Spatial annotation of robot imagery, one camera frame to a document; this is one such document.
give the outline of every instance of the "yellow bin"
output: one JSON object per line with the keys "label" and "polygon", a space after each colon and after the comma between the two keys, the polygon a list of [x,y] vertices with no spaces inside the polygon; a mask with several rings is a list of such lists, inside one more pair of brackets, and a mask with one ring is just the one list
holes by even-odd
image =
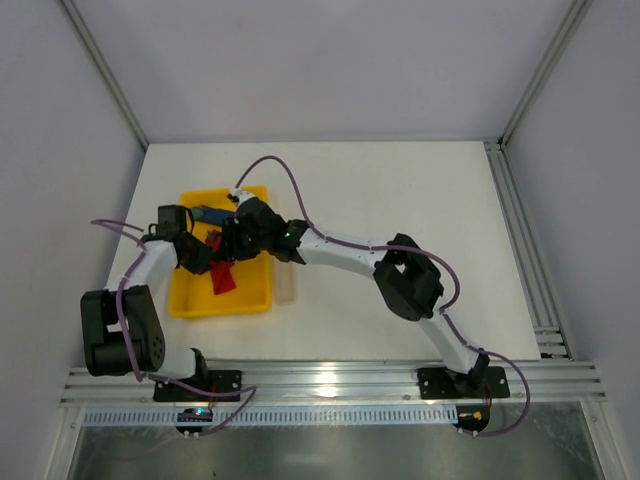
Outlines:
{"label": "yellow bin", "polygon": [[[265,202],[268,200],[264,186],[245,187],[245,190]],[[235,211],[235,206],[227,198],[228,193],[226,188],[186,192],[180,196],[180,204],[190,208],[206,205]],[[193,234],[204,242],[211,230],[219,229],[196,222]],[[169,314],[179,318],[199,318],[264,312],[271,308],[271,259],[268,253],[262,252],[254,259],[236,262],[231,268],[231,276],[236,288],[214,295],[208,273],[193,275],[184,268],[176,269],[171,277]]]}

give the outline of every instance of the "tabletop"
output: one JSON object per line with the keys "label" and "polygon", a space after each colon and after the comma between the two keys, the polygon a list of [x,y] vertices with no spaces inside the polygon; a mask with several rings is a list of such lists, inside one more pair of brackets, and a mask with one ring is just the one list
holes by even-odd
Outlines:
{"label": "tabletop", "polygon": [[[514,360],[540,358],[481,142],[152,144],[127,222],[156,221],[157,207],[178,203],[183,192],[231,187],[268,154],[291,167],[316,225],[361,238],[410,235],[460,276],[462,295],[450,313],[471,340]],[[265,185],[277,213],[301,218],[288,177],[275,162],[258,166],[245,185]],[[122,239],[110,280],[135,255],[133,242]],[[419,327],[388,310],[371,279],[306,265],[294,265],[293,279],[293,303],[274,302],[264,313],[172,318],[170,278],[154,302],[167,341],[198,348],[207,358],[441,359]],[[442,281],[446,301],[452,282],[444,271]]]}

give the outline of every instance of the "white wall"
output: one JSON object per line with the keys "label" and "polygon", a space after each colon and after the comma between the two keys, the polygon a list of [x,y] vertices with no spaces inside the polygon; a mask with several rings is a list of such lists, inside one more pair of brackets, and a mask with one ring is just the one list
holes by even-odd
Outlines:
{"label": "white wall", "polygon": [[512,142],[568,317],[640,452],[640,2],[593,3]]}
{"label": "white wall", "polygon": [[0,6],[0,478],[41,478],[79,362],[79,300],[102,286],[142,161],[52,0]]}
{"label": "white wall", "polygon": [[162,143],[495,138],[570,1],[77,3]]}

